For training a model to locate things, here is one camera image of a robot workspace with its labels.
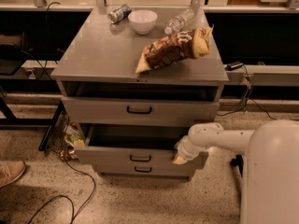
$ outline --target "gray cabinet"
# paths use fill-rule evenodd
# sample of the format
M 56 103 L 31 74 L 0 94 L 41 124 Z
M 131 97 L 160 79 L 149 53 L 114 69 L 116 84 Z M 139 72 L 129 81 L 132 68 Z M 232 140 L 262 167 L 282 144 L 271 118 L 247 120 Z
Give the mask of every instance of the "gray cabinet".
M 155 28 L 138 35 L 127 20 L 119 24 L 120 33 L 110 31 L 107 13 L 113 8 L 92 11 L 51 74 L 85 137 L 76 153 L 99 175 L 190 179 L 208 154 L 175 165 L 174 146 L 194 123 L 216 117 L 227 76 L 214 39 L 204 58 L 136 75 L 142 49 L 165 36 L 165 22 L 180 10 L 153 8 L 159 17 Z M 205 13 L 198 10 L 189 28 L 205 26 Z

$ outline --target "shoe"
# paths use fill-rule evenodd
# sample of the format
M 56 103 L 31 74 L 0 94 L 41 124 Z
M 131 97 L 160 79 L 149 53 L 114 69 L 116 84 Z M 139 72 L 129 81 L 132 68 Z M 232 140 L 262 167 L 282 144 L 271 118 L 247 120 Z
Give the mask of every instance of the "shoe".
M 0 188 L 16 181 L 25 171 L 23 161 L 14 161 L 6 167 L 0 167 Z

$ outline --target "bowl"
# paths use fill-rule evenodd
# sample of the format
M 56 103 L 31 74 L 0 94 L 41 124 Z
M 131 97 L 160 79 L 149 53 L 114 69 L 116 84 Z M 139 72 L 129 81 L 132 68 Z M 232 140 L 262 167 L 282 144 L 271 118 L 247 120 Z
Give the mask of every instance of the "bowl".
M 138 34 L 147 34 L 155 26 L 158 15 L 150 10 L 137 10 L 129 14 L 129 21 Z

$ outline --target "plastic bottle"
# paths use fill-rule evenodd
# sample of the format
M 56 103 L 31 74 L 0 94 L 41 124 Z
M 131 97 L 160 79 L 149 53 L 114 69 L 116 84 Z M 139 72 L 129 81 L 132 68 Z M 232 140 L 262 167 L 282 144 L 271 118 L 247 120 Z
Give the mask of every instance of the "plastic bottle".
M 178 33 L 181 29 L 187 26 L 193 18 L 194 11 L 192 9 L 186 9 L 179 13 L 175 18 L 171 19 L 167 23 L 164 31 L 168 35 Z

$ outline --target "silver can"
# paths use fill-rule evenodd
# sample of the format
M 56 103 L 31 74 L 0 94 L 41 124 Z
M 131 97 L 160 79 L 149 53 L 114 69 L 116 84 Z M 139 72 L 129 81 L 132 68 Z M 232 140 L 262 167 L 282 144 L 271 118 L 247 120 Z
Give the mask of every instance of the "silver can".
M 111 21 L 111 23 L 117 23 L 121 20 L 123 20 L 124 18 L 128 17 L 128 15 L 131 13 L 131 8 L 124 4 L 122 5 L 120 8 L 111 11 L 108 13 L 108 19 Z

